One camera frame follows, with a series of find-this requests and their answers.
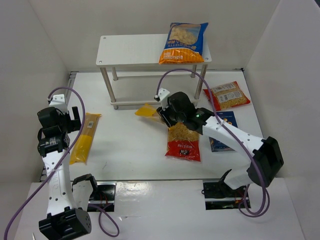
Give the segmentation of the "yellow spaghetti bag clear window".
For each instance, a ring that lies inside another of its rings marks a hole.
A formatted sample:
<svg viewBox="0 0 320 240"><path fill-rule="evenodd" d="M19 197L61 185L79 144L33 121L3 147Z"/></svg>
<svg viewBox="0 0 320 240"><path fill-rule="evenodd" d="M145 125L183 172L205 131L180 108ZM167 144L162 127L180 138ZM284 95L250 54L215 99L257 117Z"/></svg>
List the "yellow spaghetti bag clear window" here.
<svg viewBox="0 0 320 240"><path fill-rule="evenodd" d="M157 109L150 104L144 104L140 107L136 112L135 115L138 117L145 118L147 120L155 121L161 123L162 120L157 112Z"/></svg>

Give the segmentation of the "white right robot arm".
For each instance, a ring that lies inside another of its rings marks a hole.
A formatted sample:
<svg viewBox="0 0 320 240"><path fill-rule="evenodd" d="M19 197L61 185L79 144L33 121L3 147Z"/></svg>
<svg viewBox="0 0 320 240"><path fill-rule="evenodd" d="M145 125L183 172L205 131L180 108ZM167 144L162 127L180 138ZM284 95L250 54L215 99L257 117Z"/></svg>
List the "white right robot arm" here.
<svg viewBox="0 0 320 240"><path fill-rule="evenodd" d="M160 103L157 112L168 127L182 123L188 130L218 140L249 158L246 166L230 169L221 177L221 182L230 189L250 184L267 188L284 165L278 141L273 137L263 139L244 132L216 113L196 108L181 91L170 94L161 88L154 98Z"/></svg>

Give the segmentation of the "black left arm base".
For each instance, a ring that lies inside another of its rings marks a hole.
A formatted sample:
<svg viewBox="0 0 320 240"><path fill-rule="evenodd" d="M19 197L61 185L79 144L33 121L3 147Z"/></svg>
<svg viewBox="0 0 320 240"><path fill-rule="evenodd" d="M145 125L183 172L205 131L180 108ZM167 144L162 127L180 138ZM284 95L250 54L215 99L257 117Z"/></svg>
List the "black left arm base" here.
<svg viewBox="0 0 320 240"><path fill-rule="evenodd" d="M116 186L114 181L96 181L95 177L88 173L75 178L71 189L75 203L83 210L97 212L97 209L90 206L95 205L106 212L114 212Z"/></svg>

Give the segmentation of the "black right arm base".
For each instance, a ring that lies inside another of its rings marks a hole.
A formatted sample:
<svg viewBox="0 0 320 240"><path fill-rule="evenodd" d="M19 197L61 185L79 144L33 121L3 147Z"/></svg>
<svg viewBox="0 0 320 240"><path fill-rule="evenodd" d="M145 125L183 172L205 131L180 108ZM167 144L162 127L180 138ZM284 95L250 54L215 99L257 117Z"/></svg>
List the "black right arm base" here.
<svg viewBox="0 0 320 240"><path fill-rule="evenodd" d="M205 209L207 211L244 209L244 201L250 208L250 198L248 195L245 197L245 190L245 186L233 190L218 180L203 181L201 193L204 195Z"/></svg>

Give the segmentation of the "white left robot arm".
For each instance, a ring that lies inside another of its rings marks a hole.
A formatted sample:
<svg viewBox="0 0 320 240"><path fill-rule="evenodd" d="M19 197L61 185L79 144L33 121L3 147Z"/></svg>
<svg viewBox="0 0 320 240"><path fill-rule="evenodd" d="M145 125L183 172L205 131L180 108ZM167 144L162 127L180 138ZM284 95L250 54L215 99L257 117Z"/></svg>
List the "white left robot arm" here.
<svg viewBox="0 0 320 240"><path fill-rule="evenodd" d="M70 180L68 134L81 129L76 106L74 118L68 111L50 106L37 113L41 128L37 150L47 172L48 208L46 218L38 222L39 231L49 240L74 240L92 231L89 214L77 206Z"/></svg>

